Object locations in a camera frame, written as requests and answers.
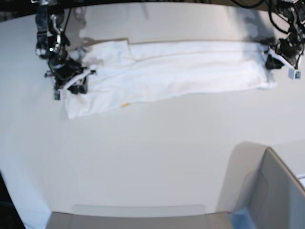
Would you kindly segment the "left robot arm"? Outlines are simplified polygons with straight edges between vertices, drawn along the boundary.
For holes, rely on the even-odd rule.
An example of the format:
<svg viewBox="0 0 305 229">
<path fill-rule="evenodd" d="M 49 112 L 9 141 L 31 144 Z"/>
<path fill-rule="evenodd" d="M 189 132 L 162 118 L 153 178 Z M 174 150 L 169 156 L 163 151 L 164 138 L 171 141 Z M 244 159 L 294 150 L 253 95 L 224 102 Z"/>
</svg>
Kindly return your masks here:
<svg viewBox="0 0 305 229">
<path fill-rule="evenodd" d="M 293 71 L 299 70 L 305 54 L 305 2 L 303 0 L 260 0 L 252 5 L 244 5 L 236 0 L 232 3 L 244 9 L 255 9 L 262 4 L 268 7 L 268 17 L 273 27 L 286 35 L 268 44 L 265 67 L 268 70 L 280 69 L 284 65 Z M 273 19 L 280 17 L 288 25 L 288 30 L 281 29 Z"/>
</svg>

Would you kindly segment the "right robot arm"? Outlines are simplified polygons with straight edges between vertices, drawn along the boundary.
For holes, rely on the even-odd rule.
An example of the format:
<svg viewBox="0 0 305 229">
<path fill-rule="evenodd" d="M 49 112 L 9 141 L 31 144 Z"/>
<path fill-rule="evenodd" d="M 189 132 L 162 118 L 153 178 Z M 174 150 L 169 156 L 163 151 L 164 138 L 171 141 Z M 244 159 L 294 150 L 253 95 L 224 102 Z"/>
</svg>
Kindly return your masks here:
<svg viewBox="0 0 305 229">
<path fill-rule="evenodd" d="M 31 3 L 37 5 L 35 53 L 47 63 L 49 69 L 44 77 L 52 80 L 54 98 L 60 100 L 64 90 L 75 95 L 86 94 L 88 77 L 96 71 L 71 58 L 66 50 L 71 43 L 65 35 L 66 27 L 62 27 L 65 12 L 60 2 L 32 0 Z"/>
</svg>

